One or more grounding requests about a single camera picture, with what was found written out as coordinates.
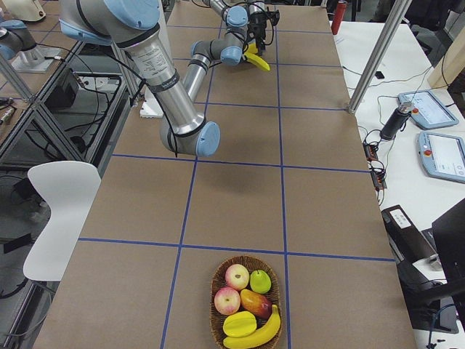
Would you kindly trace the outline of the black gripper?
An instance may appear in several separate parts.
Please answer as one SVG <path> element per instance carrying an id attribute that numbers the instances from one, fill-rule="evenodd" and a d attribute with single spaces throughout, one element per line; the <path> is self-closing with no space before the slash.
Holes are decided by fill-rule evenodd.
<path id="1" fill-rule="evenodd" d="M 255 33 L 255 43 L 258 51 L 264 51 L 264 32 L 267 27 L 267 16 L 263 12 L 250 14 L 250 28 Z"/>

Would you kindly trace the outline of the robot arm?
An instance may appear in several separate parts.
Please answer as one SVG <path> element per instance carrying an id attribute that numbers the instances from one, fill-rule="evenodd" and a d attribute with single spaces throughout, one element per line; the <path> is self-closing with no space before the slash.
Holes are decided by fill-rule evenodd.
<path id="1" fill-rule="evenodd" d="M 62 32 L 77 41 L 110 46 L 129 53 L 163 111 L 160 136 L 174 152 L 197 157 L 213 155 L 220 142 L 219 126 L 197 112 L 193 101 L 212 61 L 237 65 L 243 56 L 248 12 L 214 1 L 227 32 L 223 39 L 193 45 L 186 76 L 181 79 L 159 35 L 163 13 L 158 1 L 63 1 Z"/>
<path id="2" fill-rule="evenodd" d="M 274 27 L 280 19 L 279 12 L 270 10 L 263 1 L 201 1 L 199 7 L 214 10 L 228 25 L 233 25 L 233 15 L 244 15 L 247 52 L 262 56 L 274 40 Z"/>

